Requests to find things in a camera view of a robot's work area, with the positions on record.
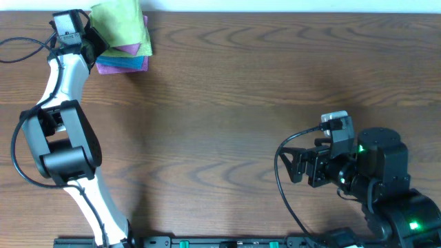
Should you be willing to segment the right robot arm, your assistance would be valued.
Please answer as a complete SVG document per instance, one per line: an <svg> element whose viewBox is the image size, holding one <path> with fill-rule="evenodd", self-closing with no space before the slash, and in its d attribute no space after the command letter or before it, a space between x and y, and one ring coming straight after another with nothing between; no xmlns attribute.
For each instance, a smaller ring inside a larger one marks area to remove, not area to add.
<svg viewBox="0 0 441 248"><path fill-rule="evenodd" d="M374 239L363 240L345 230L315 241L328 247L439 247L440 208L410 187L408 149L399 133L383 127L355 135L350 127L327 128L328 138L317 138L310 149L277 148L293 183L308 177L311 187L336 185L340 196L361 204Z"/></svg>

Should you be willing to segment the light green cloth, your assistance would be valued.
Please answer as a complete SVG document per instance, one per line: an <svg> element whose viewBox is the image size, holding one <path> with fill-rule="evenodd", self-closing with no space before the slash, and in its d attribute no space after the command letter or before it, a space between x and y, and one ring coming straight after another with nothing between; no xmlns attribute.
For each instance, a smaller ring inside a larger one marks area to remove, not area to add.
<svg viewBox="0 0 441 248"><path fill-rule="evenodd" d="M91 7L90 20L111 47L140 43L145 38L139 0L101 1Z"/></svg>

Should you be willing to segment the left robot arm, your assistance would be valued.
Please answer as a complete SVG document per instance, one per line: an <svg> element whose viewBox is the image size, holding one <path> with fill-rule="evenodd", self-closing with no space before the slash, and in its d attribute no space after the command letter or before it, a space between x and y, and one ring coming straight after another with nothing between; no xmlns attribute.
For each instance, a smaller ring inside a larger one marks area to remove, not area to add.
<svg viewBox="0 0 441 248"><path fill-rule="evenodd" d="M48 83L36 106L21 113L19 129L40 175L79 206L92 228L93 247L135 247L130 222L105 185L101 146L81 108L84 83L109 46L90 22L82 22L84 11L52 16Z"/></svg>

